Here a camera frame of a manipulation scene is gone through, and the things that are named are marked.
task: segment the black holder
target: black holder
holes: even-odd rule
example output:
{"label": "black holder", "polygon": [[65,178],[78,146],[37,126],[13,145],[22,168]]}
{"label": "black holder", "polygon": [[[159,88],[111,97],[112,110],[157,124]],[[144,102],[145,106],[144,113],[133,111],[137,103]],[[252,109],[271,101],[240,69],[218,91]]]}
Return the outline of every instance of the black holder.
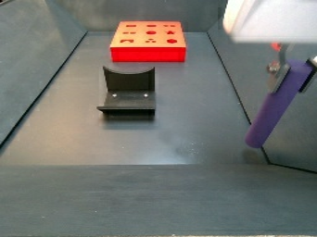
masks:
{"label": "black holder", "polygon": [[137,73],[121,73],[103,67],[108,88],[105,102],[97,109],[108,115],[155,115],[155,68]]}

